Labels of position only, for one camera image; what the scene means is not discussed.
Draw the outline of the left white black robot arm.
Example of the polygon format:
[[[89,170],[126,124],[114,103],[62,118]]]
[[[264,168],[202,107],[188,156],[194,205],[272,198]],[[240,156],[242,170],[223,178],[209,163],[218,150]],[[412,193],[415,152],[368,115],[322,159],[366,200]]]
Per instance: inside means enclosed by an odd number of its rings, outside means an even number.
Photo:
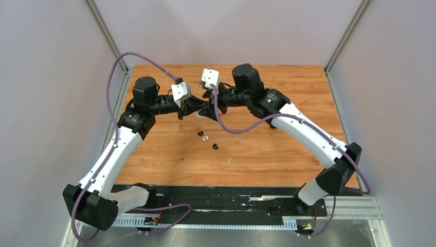
[[[120,116],[115,133],[89,173],[77,185],[68,184],[63,197],[72,218],[100,231],[109,229],[116,218],[137,207],[153,212],[157,207],[154,187],[136,183],[128,189],[112,192],[120,171],[133,151],[143,142],[156,123],[156,116],[175,113],[178,119],[200,111],[205,101],[192,95],[181,78],[171,85],[171,93],[159,94],[153,77],[136,80],[133,97]]]

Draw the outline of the white earbud charging case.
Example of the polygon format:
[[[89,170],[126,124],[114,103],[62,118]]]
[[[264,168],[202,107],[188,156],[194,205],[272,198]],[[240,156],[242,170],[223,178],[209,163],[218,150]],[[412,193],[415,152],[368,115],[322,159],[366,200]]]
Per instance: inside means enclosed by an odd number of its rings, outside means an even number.
[[[197,118],[205,118],[205,116],[199,114],[199,111],[196,111],[196,112],[195,112],[195,116],[196,116]]]

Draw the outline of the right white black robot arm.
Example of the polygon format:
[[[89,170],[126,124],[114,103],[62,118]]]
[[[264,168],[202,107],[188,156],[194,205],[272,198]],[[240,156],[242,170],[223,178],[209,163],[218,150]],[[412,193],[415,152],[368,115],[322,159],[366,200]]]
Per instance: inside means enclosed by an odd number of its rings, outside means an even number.
[[[323,197],[339,195],[351,176],[359,171],[361,146],[346,144],[318,127],[283,93],[266,88],[251,64],[236,66],[232,77],[235,85],[229,86],[221,81],[218,71],[203,69],[201,83],[206,90],[203,97],[209,99],[212,117],[221,123],[221,115],[228,107],[247,107],[259,121],[245,132],[266,122],[297,140],[323,166],[322,171],[297,192],[293,201],[295,211],[306,215]]]

